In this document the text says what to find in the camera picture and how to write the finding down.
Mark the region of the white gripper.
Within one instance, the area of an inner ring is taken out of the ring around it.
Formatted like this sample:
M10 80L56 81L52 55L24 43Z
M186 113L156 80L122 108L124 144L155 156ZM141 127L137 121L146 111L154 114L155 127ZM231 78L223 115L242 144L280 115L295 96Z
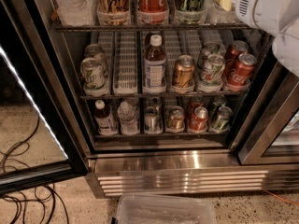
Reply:
M277 36L298 23L299 0L214 0L225 11L232 11L251 28Z

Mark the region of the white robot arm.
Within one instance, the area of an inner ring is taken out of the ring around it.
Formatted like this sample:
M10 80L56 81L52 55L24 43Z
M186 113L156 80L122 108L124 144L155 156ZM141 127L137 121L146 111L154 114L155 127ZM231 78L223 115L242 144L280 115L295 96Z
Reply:
M299 77L299 0L214 0L247 26L274 37L277 60Z

